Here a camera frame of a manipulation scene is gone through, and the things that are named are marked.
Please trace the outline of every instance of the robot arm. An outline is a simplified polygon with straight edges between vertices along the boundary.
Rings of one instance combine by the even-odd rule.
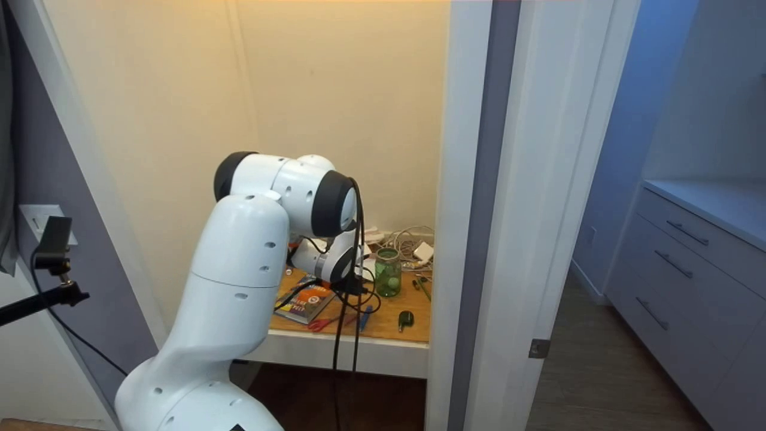
[[[301,245],[293,256],[324,281],[355,256],[357,189],[326,158],[232,153],[215,173],[215,199],[165,346],[117,391],[125,431],[278,431],[227,366],[268,335],[289,238],[336,238],[324,256]]]

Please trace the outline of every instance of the beige wall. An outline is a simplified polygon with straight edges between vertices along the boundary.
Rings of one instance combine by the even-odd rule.
[[[97,132],[168,321],[214,167],[234,148],[324,153],[360,179],[368,226],[434,227],[445,0],[46,8],[81,98],[74,115]]]

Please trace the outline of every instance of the desk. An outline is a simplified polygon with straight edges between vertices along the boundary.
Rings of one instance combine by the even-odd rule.
[[[281,296],[300,284],[301,273],[286,276]],[[362,375],[384,377],[428,377],[428,335],[430,335],[430,303],[424,293],[414,290],[411,276],[403,278],[403,293],[393,300],[380,300],[380,309],[368,319],[363,334],[360,335],[360,361]],[[399,330],[397,316],[409,309],[414,315],[414,327]],[[339,303],[330,303],[318,319],[338,316]],[[324,334],[312,334],[307,327],[287,321],[283,316],[271,319],[271,330],[266,343],[244,360],[293,364],[312,370],[332,366],[336,323]],[[355,327],[347,327],[339,339],[338,370],[351,370],[355,354]]]

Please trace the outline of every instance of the drawer handle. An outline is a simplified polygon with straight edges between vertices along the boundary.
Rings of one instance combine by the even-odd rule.
[[[639,306],[651,316],[651,321],[669,334],[669,329],[671,329],[669,321],[661,319],[645,297],[634,297],[634,300],[637,300]]]
[[[669,226],[687,238],[691,238],[696,245],[708,248],[711,242],[696,232],[691,232],[689,227],[685,227],[685,224],[681,220],[669,220]]]
[[[681,276],[685,276],[685,278],[694,278],[694,273],[691,272],[687,272],[682,264],[678,264],[671,254],[665,254],[665,252],[653,252],[658,258],[664,258],[671,268],[676,268]]]

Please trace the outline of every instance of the dresser drawer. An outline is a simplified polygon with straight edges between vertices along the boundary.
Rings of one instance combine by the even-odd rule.
[[[722,354],[669,309],[657,287],[623,258],[610,278],[609,300],[687,399],[694,406],[706,406],[722,377]]]
[[[766,300],[766,254],[645,189],[637,214]]]
[[[664,305],[701,330],[725,358],[764,316],[762,300],[645,219],[634,219],[623,254]]]

